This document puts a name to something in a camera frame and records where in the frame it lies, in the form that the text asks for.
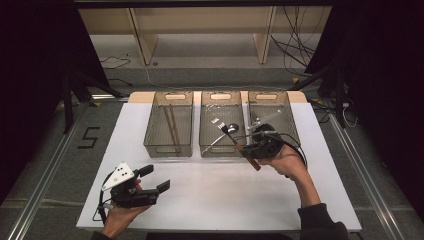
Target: floor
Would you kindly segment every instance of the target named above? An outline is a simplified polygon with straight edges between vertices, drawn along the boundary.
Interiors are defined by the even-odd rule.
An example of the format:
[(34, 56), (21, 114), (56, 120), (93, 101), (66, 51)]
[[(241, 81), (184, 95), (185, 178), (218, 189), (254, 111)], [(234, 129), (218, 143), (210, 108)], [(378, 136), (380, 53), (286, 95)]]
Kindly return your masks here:
[[(274, 37), (282, 42), (289, 39), (284, 34)], [(111, 87), (123, 93), (229, 88), (282, 91), (293, 86), (296, 78), (305, 78), (299, 75), (304, 67), (284, 57), (274, 42), (266, 64), (259, 64), (250, 35), (161, 35), (146, 67), (138, 58), (132, 36), (92, 36), (92, 41)], [(319, 34), (313, 35), (308, 47), (314, 49), (318, 41)], [(290, 53), (301, 59), (295, 48)], [(319, 99), (316, 93), (319, 84), (317, 81), (303, 92), (322, 104), (313, 104), (317, 121), (363, 227), (349, 238), (424, 239), (423, 222), (381, 164), (360, 119), (355, 121), (354, 112), (346, 111), (351, 126), (340, 129), (331, 109), (324, 109), (334, 102)], [(76, 221), (125, 103), (125, 99), (98, 98), (105, 94), (98, 89), (90, 91), (96, 95), (92, 103), (74, 100), (76, 127), (70, 134), (63, 134), (64, 110), (58, 105), (50, 131), (0, 208), (0, 238), (16, 236), (19, 227), (25, 226), (20, 239), (89, 239), (91, 233), (76, 228)], [(87, 137), (97, 139), (91, 148)], [(287, 235), (299, 238), (298, 233)], [(126, 232), (120, 239), (144, 238), (144, 233)]]

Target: plastic storage container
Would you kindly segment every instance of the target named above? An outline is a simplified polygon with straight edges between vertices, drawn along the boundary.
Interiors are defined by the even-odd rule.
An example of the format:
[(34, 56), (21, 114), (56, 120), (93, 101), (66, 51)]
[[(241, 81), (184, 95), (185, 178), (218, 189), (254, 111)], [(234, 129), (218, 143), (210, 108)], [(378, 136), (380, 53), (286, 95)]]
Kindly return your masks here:
[(144, 137), (151, 158), (193, 154), (193, 92), (156, 92)]
[[(199, 145), (201, 156), (204, 158), (242, 157), (228, 136), (221, 137), (224, 133), (217, 124), (212, 123), (214, 119), (219, 119), (217, 124), (237, 124), (239, 129), (232, 133), (234, 137), (246, 134), (240, 92), (202, 92)], [(245, 145), (246, 139), (237, 139), (237, 142)]]
[(249, 126), (258, 118), (262, 120), (275, 114), (275, 117), (262, 123), (271, 125), (278, 133), (283, 134), (281, 138), (284, 141), (293, 146), (300, 144), (287, 92), (249, 92), (248, 95)]

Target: hand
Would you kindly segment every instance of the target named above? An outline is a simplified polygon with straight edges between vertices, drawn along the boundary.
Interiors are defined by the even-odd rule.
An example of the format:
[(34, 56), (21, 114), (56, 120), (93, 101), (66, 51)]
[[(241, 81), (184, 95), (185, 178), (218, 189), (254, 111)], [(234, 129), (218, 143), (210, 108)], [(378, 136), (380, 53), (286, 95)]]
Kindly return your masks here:
[(259, 164), (270, 165), (279, 174), (293, 180), (299, 192), (302, 207), (312, 206), (321, 202), (305, 164), (291, 147), (284, 145), (275, 157), (259, 159)]
[[(140, 182), (141, 180), (137, 179), (134, 183), (137, 190), (141, 190)], [(111, 239), (116, 239), (140, 213), (146, 211), (150, 207), (151, 206), (135, 208), (114, 207), (110, 209), (102, 234)]]
[(275, 157), (259, 159), (258, 162), (260, 165), (270, 165), (279, 174), (285, 175), (293, 181), (305, 173), (308, 174), (299, 154), (287, 145), (283, 145)]

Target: wire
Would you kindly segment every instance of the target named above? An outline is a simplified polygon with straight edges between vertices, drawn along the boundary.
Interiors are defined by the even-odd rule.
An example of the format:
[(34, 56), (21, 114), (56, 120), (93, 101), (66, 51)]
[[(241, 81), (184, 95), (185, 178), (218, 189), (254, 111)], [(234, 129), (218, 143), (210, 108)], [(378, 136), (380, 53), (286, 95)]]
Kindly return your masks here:
[(124, 80), (122, 80), (120, 78), (110, 78), (110, 79), (108, 79), (108, 81), (120, 81), (120, 82), (126, 83), (128, 86), (134, 86), (134, 84), (129, 83), (127, 81), (124, 81)]
[(345, 116), (346, 108), (347, 108), (347, 107), (344, 107), (344, 108), (343, 108), (343, 118), (344, 118), (344, 120), (345, 120), (346, 124), (347, 124), (349, 127), (356, 127), (356, 124), (358, 123), (358, 117), (356, 117), (354, 124), (353, 124), (353, 125), (350, 125), (350, 124), (349, 124), (349, 121), (346, 119), (346, 116)]
[(102, 63), (110, 63), (110, 62), (108, 62), (107, 60), (109, 60), (109, 59), (111, 59), (111, 58), (115, 58), (115, 59), (117, 59), (117, 60), (120, 60), (120, 61), (126, 61), (126, 62), (125, 62), (125, 63), (122, 63), (122, 64), (120, 64), (120, 65), (118, 65), (118, 66), (116, 66), (116, 67), (113, 67), (113, 68), (103, 67), (104, 69), (117, 69), (117, 68), (122, 67), (122, 66), (124, 66), (124, 65), (126, 65), (126, 64), (128, 64), (128, 63), (130, 63), (130, 62), (131, 62), (131, 60), (130, 60), (130, 59), (128, 59), (128, 58), (118, 58), (118, 57), (114, 57), (114, 56), (110, 56), (110, 57), (108, 57), (108, 58), (106, 58), (106, 59), (104, 59), (104, 60), (102, 60), (102, 61), (100, 61), (100, 62), (102, 62)]

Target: sleeve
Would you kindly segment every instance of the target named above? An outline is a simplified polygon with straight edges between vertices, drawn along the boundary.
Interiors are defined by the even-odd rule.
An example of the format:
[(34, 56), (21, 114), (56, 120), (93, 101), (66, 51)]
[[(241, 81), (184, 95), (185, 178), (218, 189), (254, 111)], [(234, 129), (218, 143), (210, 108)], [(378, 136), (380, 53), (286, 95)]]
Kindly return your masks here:
[(342, 222), (333, 222), (327, 211), (327, 205), (320, 203), (298, 209), (301, 222), (301, 240), (348, 240), (346, 226)]
[(99, 232), (94, 231), (93, 232), (93, 235), (91, 235), (90, 240), (112, 240), (112, 238), (108, 238), (105, 235), (103, 235), (103, 234), (101, 234)]

